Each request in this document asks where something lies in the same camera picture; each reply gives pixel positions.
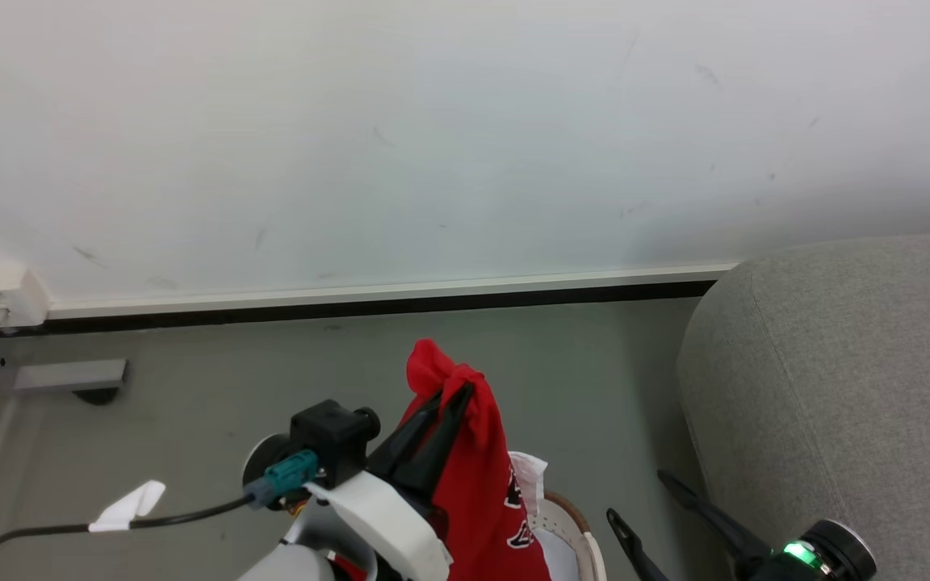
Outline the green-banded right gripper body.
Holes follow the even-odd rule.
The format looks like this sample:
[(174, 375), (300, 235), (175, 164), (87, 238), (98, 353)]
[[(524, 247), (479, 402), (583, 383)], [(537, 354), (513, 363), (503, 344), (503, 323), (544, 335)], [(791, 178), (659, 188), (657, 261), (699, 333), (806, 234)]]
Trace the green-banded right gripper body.
[(779, 550), (735, 560), (737, 580), (872, 580), (878, 564), (863, 537), (834, 520), (819, 520)]

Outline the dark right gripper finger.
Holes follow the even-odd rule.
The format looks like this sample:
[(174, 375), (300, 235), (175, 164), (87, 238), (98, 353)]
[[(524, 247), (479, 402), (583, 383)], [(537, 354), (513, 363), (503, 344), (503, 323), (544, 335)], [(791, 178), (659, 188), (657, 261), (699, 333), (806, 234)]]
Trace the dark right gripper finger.
[(608, 508), (605, 512), (606, 522), (614, 536), (617, 538), (623, 553), (630, 562), (636, 576), (642, 581), (667, 581), (668, 578), (661, 569), (643, 551), (641, 538), (636, 536), (634, 530), (622, 519), (615, 508)]
[(683, 511), (700, 518), (707, 529), (721, 541), (735, 566), (761, 566), (770, 558), (771, 548), (764, 541), (716, 505), (701, 499), (697, 492), (676, 478), (672, 472), (658, 470), (657, 478)]

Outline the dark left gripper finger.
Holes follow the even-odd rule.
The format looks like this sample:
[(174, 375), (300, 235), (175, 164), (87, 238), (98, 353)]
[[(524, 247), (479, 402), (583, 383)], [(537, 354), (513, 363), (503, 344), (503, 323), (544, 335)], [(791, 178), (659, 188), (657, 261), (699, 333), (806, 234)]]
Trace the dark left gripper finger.
[(410, 466), (397, 472), (397, 486), (413, 494), (435, 493), (466, 419), (475, 385), (471, 382), (462, 383), (447, 402), (443, 401), (444, 390), (440, 391), (442, 408), (438, 423), (429, 431), (429, 437)]
[(427, 441), (429, 431), (438, 423), (440, 408), (442, 391), (436, 391), (416, 411), (410, 412), (394, 433), (368, 457), (367, 470), (370, 474), (381, 479), (394, 479), (401, 468), (410, 466)]

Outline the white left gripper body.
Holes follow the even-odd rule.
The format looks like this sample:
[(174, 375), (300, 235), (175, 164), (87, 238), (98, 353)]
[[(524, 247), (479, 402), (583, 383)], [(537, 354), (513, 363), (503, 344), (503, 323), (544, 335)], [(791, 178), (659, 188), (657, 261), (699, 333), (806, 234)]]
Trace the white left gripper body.
[(409, 580), (446, 580), (453, 558), (429, 522), (401, 494), (368, 471), (333, 489), (306, 484), (336, 518)]

